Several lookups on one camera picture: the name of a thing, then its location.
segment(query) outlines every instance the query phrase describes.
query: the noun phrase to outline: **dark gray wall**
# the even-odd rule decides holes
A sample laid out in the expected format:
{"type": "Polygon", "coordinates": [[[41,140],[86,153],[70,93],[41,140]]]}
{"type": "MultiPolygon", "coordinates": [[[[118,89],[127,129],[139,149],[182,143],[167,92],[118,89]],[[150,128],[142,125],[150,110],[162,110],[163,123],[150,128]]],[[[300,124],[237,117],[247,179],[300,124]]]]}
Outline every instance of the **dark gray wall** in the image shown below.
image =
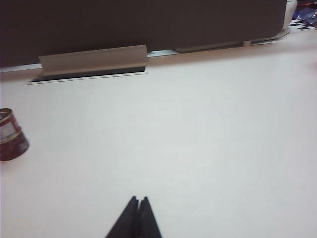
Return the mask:
{"type": "Polygon", "coordinates": [[[286,0],[2,0],[0,66],[147,44],[148,50],[276,35],[286,0]]]}

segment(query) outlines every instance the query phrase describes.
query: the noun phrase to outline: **white table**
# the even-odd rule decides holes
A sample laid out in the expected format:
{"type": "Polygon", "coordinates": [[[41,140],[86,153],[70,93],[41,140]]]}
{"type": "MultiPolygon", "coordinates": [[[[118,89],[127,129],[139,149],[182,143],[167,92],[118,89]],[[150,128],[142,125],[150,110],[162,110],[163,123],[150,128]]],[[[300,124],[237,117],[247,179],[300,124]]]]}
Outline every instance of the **white table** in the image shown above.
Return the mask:
{"type": "Polygon", "coordinates": [[[30,148],[1,163],[1,237],[103,238],[133,195],[164,238],[317,236],[317,31],[146,72],[2,74],[30,148]]]}

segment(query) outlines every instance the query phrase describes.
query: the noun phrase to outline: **checkered pattern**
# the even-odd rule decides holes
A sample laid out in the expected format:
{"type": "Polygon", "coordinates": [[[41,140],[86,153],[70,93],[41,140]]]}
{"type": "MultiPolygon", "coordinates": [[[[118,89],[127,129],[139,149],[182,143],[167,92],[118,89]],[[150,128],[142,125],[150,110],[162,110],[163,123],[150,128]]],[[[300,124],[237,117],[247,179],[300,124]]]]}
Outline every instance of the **checkered pattern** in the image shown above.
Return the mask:
{"type": "Polygon", "coordinates": [[[300,30],[308,30],[308,29],[315,29],[315,27],[307,22],[304,22],[300,19],[292,20],[289,24],[290,26],[296,27],[300,30]]]}

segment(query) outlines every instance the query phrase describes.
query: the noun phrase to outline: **red can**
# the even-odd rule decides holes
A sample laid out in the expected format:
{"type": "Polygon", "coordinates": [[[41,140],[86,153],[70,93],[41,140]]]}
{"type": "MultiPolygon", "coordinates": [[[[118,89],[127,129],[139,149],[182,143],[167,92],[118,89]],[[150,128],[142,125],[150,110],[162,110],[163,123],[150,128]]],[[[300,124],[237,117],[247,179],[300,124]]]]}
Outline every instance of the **red can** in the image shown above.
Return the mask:
{"type": "Polygon", "coordinates": [[[0,109],[0,135],[1,161],[13,160],[29,148],[29,142],[9,108],[0,109]]]}

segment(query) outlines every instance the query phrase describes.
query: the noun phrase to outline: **can label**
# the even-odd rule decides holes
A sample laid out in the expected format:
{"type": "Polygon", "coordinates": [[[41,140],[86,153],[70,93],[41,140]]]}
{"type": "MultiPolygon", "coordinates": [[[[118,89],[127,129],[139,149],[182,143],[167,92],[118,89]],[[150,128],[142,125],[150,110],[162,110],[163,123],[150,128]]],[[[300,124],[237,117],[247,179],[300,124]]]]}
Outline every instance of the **can label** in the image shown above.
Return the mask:
{"type": "Polygon", "coordinates": [[[13,114],[0,123],[0,143],[16,137],[21,132],[21,127],[16,122],[13,114]]]}
{"type": "Polygon", "coordinates": [[[8,140],[11,137],[14,137],[17,134],[12,122],[8,122],[7,124],[1,126],[0,135],[1,141],[8,140]]]}

